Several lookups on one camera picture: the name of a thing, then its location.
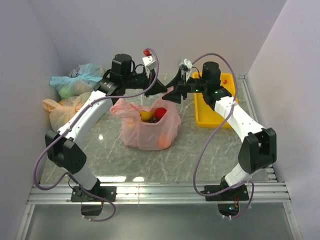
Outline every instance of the glass panel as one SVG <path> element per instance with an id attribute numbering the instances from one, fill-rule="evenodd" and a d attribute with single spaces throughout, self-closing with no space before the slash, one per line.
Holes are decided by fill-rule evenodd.
<path id="1" fill-rule="evenodd" d="M 293 236 L 282 203 L 253 204 L 232 221 L 221 218 L 216 204 L 118 205 L 107 222 L 82 219 L 79 205 L 38 205 L 26 239 L 293 240 Z"/>
<path id="2" fill-rule="evenodd" d="M 161 74 L 164 84 L 174 74 Z M 127 94 L 140 90 L 128 90 Z M 158 96 L 134 97 L 128 101 L 150 106 Z M 242 87 L 238 88 L 241 107 L 248 111 Z M 81 148 L 87 156 L 87 165 L 102 182 L 175 182 L 192 181 L 196 161 L 213 128 L 196 126 L 193 94 L 177 104 L 182 123 L 172 146 L 162 151 L 143 151 L 125 146 L 120 139 L 121 119 L 109 112 L 103 115 L 86 136 Z M 221 129 L 212 139 L 198 170 L 198 181 L 220 181 L 238 163 L 241 141 L 231 128 Z M 42 183 L 54 183 L 64 172 L 47 161 Z M 268 180 L 265 169 L 253 176 L 257 182 Z"/>

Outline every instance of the marble floor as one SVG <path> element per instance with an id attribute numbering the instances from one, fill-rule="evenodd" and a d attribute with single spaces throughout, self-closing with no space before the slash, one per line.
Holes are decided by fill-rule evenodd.
<path id="1" fill-rule="evenodd" d="M 159 80 L 168 83 L 175 74 L 160 74 Z M 240 106 L 248 113 L 241 87 L 238 88 Z M 128 90 L 127 94 L 141 90 Z M 159 96 L 138 96 L 130 102 L 150 106 Z M 87 134 L 81 149 L 87 156 L 87 166 L 102 182 L 181 182 L 192 181 L 196 161 L 213 128 L 197 127 L 193 94 L 176 105 L 182 120 L 176 139 L 170 148 L 161 151 L 143 151 L 125 146 L 120 139 L 121 119 L 107 112 Z M 210 142 L 200 163 L 198 181 L 220 181 L 237 164 L 241 141 L 230 128 L 221 129 Z M 64 172 L 50 160 L 46 161 L 42 183 L 54 183 Z M 252 179 L 268 180 L 263 169 Z"/>

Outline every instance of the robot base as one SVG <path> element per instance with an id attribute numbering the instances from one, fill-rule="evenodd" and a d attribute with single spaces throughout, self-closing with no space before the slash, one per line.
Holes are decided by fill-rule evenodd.
<path id="1" fill-rule="evenodd" d="M 117 187 L 115 186 L 99 186 L 99 195 L 111 202 L 116 200 Z M 86 194 L 78 186 L 73 187 L 71 202 L 74 203 L 88 203 L 88 202 L 101 202 L 99 199 Z M 81 214 L 83 216 L 99 216 L 101 214 L 103 204 L 101 205 L 82 205 Z"/>

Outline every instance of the yellow fruit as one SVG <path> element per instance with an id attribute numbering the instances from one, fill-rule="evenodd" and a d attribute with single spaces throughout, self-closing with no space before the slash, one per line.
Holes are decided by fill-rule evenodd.
<path id="1" fill-rule="evenodd" d="M 139 114 L 141 120 L 144 122 L 149 121 L 153 117 L 152 111 L 140 111 Z"/>

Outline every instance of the cable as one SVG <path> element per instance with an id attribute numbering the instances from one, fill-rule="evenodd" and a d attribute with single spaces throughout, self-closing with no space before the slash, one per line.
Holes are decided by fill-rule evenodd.
<path id="1" fill-rule="evenodd" d="M 196 66 L 193 66 L 192 69 L 196 69 L 196 70 L 198 71 L 198 77 L 199 77 L 199 79 L 201 79 L 202 77 L 200 76 L 200 71 L 199 71 L 199 69 L 198 69 Z"/>
<path id="2" fill-rule="evenodd" d="M 134 68 L 133 71 L 136 72 L 137 68 L 140 67 L 140 66 L 142 66 L 143 68 L 145 68 L 145 65 L 143 65 L 143 64 L 138 64 L 137 66 L 135 66 L 135 68 Z"/>
<path id="3" fill-rule="evenodd" d="M 63 175 L 61 175 L 61 177 L 58 179 L 58 181 L 56 183 L 54 183 L 52 186 L 49 186 L 49 187 L 43 187 L 41 186 L 38 181 L 37 181 L 37 169 L 38 169 L 38 166 L 39 166 L 39 163 L 41 162 L 41 159 L 44 157 L 44 155 L 48 152 L 48 150 L 50 148 L 52 148 L 59 140 L 61 140 L 69 131 L 72 130 L 72 128 L 75 126 L 75 124 L 79 121 L 79 119 L 83 116 L 83 114 L 91 107 L 93 106 L 94 104 L 96 104 L 97 102 L 100 102 L 102 100 L 107 100 L 107 99 L 128 99 L 128 98 L 133 98 L 133 97 L 137 97 L 139 95 L 142 95 L 146 92 L 148 92 L 154 85 L 155 83 L 157 82 L 157 79 L 158 79 L 158 74 L 159 74 L 159 60 L 158 60 L 158 57 L 157 57 L 157 54 L 155 53 L 155 51 L 148 47 L 146 48 L 146 50 L 149 50 L 152 55 L 154 56 L 155 58 L 155 63 L 156 63 L 156 71 L 155 71 L 155 76 L 154 76 L 154 79 L 152 81 L 152 83 L 150 84 L 150 86 L 148 86 L 145 90 L 143 90 L 142 92 L 140 93 L 136 93 L 136 94 L 133 94 L 133 95 L 129 95 L 129 96 L 104 96 L 104 97 L 101 97 L 101 98 L 98 98 L 94 101 L 92 101 L 89 105 L 87 105 L 80 113 L 79 115 L 75 118 L 75 120 L 70 124 L 69 128 L 67 130 L 65 130 L 56 140 L 54 140 L 52 143 L 50 143 L 44 150 L 43 152 L 39 155 L 39 157 L 37 158 L 35 164 L 34 164 L 34 168 L 33 168 L 33 183 L 34 185 L 40 189 L 40 190 L 43 190 L 43 191 L 47 191 L 47 190 L 51 190 L 53 189 L 54 187 L 56 187 L 60 182 L 61 180 L 66 176 L 66 175 L 69 175 L 69 172 L 65 172 Z M 82 186 L 80 186 L 82 188 L 82 190 L 87 193 L 88 195 L 94 197 L 94 198 L 98 198 L 99 200 L 102 200 L 102 201 L 105 201 L 106 199 L 105 198 L 101 198 L 99 196 L 95 196 L 91 193 L 89 193 L 86 189 L 84 189 Z M 113 207 L 114 208 L 114 212 L 112 213 L 111 217 L 116 213 L 116 206 Z"/>
<path id="4" fill-rule="evenodd" d="M 70 180 L 71 180 L 71 178 L 70 178 L 70 175 L 69 175 L 68 185 L 69 185 L 69 187 L 70 187 L 72 190 L 74 190 L 74 188 L 70 185 Z"/>
<path id="5" fill-rule="evenodd" d="M 217 54 L 217 53 L 207 53 L 207 54 L 204 54 L 204 55 L 198 57 L 196 60 L 194 60 L 194 61 L 192 62 L 192 65 L 194 65 L 196 62 L 198 62 L 200 59 L 202 59 L 202 58 L 204 58 L 204 57 L 206 57 L 206 56 L 216 56 L 216 57 L 220 58 L 221 60 L 224 61 L 224 63 L 225 63 L 225 64 L 228 66 L 228 68 L 230 69 L 230 72 L 231 72 L 231 74 L 232 74 L 233 81 L 234 81 L 234 87 L 235 87 L 235 94 L 234 94 L 234 97 L 233 97 L 233 102 L 235 102 L 236 99 L 237 99 L 237 96 L 238 96 L 237 78 L 236 78 L 235 72 L 233 71 L 232 67 L 230 66 L 230 64 L 228 63 L 228 61 L 227 61 L 223 56 L 221 56 L 220 54 Z M 226 191 L 228 191 L 228 190 L 230 190 L 230 189 L 237 188 L 237 187 L 239 187 L 239 186 L 247 183 L 247 181 L 241 181 L 241 182 L 239 182 L 239 183 L 237 183 L 237 184 L 234 184 L 234 185 L 232 185 L 232 186 L 229 186 L 229 187 L 227 187 L 227 188 L 224 188 L 224 189 L 222 189 L 222 190 L 220 190 L 220 191 L 217 191 L 217 192 L 214 192 L 214 193 L 209 193 L 209 194 L 205 194 L 205 193 L 200 192 L 200 191 L 197 189 L 197 185 L 196 185 L 197 171 L 198 171 L 198 168 L 199 168 L 199 165 L 200 165 L 201 158 L 202 158 L 202 156 L 204 155 L 204 153 L 205 153 L 205 151 L 206 151 L 206 149 L 207 149 L 207 147 L 208 147 L 211 139 L 216 135 L 216 133 L 221 129 L 221 127 L 222 127 L 222 126 L 229 120 L 229 118 L 232 116 L 232 114 L 233 114 L 233 112 L 234 112 L 234 108 L 235 108 L 235 105 L 232 104 L 232 105 L 231 105 L 231 109 L 230 109 L 230 113 L 229 113 L 228 116 L 222 121 L 222 123 L 212 132 L 212 134 L 210 135 L 210 137 L 208 138 L 208 140 L 205 142 L 204 147 L 203 147 L 203 149 L 202 149 L 202 151 L 201 151 L 201 153 L 200 153 L 200 156 L 199 156 L 199 158 L 198 158 L 198 160 L 197 160 L 197 162 L 196 162 L 196 165 L 195 165 L 195 168 L 194 168 L 194 172 L 193 172 L 192 183 L 193 183 L 193 188 L 194 188 L 195 192 L 196 192 L 197 194 L 201 195 L 201 196 L 204 196 L 204 197 L 216 196 L 216 195 L 222 194 L 222 193 L 224 193 L 224 192 L 226 192 Z M 244 212 L 245 210 L 247 210 L 248 207 L 249 207 L 249 205 L 251 204 L 252 198 L 253 198 L 253 196 L 254 196 L 254 188 L 255 188 L 255 187 L 254 187 L 254 183 L 253 183 L 252 181 L 249 181 L 249 182 L 252 184 L 251 198 L 250 198 L 247 206 L 246 206 L 246 207 L 244 208 L 244 210 L 241 212 L 241 214 L 239 213 L 239 214 L 236 215 L 236 216 L 242 215 L 243 212 Z"/>

